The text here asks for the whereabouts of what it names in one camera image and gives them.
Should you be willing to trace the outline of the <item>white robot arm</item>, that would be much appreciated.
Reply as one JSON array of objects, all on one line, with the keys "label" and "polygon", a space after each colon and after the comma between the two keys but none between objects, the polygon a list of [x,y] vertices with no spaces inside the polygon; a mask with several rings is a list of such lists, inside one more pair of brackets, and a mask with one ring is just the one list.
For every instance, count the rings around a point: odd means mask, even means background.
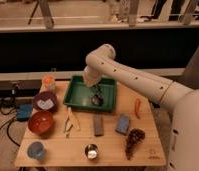
[{"label": "white robot arm", "polygon": [[103,44],[87,54],[84,83],[91,87],[107,75],[173,114],[167,171],[199,171],[199,89],[128,67]]}]

